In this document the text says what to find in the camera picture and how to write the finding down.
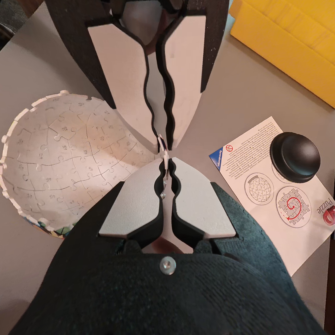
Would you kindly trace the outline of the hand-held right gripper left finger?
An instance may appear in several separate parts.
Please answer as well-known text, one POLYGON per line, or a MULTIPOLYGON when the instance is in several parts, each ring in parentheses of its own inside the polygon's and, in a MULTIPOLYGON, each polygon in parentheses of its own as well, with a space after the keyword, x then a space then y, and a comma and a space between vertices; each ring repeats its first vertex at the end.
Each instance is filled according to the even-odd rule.
POLYGON ((156 159, 137 170, 123 184, 99 235, 135 240, 141 248, 163 231, 164 159, 156 159))

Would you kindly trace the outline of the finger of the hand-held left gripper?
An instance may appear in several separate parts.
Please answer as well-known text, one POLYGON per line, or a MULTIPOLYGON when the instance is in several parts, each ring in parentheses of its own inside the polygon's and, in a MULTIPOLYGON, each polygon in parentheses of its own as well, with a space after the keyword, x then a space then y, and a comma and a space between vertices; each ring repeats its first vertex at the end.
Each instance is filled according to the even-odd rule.
POLYGON ((172 22, 156 45, 157 66, 165 83, 166 141, 174 150, 198 107, 206 16, 188 15, 172 22))
POLYGON ((154 113, 148 102, 148 57, 141 40, 118 23, 88 27, 117 112, 133 136, 159 152, 154 113))

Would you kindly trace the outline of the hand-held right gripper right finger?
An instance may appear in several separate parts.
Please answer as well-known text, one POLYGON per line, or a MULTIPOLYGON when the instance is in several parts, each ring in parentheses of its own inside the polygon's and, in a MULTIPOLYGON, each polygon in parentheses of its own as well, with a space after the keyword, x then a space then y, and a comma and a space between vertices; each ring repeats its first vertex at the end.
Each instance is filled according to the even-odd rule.
POLYGON ((169 159, 169 172, 174 193, 171 224, 179 240, 194 249, 199 241, 236 235, 208 178, 176 157, 169 159))

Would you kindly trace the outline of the colourful cartoon puzzle ball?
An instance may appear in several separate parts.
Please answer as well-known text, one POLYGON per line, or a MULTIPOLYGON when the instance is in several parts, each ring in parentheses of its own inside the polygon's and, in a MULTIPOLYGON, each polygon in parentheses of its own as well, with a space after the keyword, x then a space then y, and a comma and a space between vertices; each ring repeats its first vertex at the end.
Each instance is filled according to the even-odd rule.
POLYGON ((164 156, 140 144, 105 101, 66 90, 24 109, 1 141, 3 196, 60 239, 120 181, 164 156))

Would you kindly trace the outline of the black round ball stand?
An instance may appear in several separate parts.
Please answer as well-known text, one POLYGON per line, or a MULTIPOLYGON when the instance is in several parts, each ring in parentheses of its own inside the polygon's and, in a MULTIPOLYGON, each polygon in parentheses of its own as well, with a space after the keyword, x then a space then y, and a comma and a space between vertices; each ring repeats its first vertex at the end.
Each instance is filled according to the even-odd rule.
POLYGON ((270 158, 276 171, 293 183, 310 181, 320 168, 319 151, 307 137, 282 132, 270 144, 270 158))

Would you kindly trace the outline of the white instruction leaflet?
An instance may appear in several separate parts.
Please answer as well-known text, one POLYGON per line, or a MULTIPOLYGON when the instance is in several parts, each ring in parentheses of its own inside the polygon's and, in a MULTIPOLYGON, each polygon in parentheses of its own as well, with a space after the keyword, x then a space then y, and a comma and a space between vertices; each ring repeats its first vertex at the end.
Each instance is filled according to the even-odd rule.
POLYGON ((297 184, 277 172, 270 144, 282 132, 269 117, 209 157, 292 276, 334 231, 334 199, 316 176, 297 184))

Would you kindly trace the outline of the yellow plastic bin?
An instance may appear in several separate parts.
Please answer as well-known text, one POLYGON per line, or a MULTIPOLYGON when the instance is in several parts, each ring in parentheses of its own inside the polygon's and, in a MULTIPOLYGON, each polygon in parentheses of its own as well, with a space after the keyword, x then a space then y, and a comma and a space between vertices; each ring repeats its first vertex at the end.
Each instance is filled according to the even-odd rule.
POLYGON ((231 35, 335 107, 335 1, 235 0, 231 35))

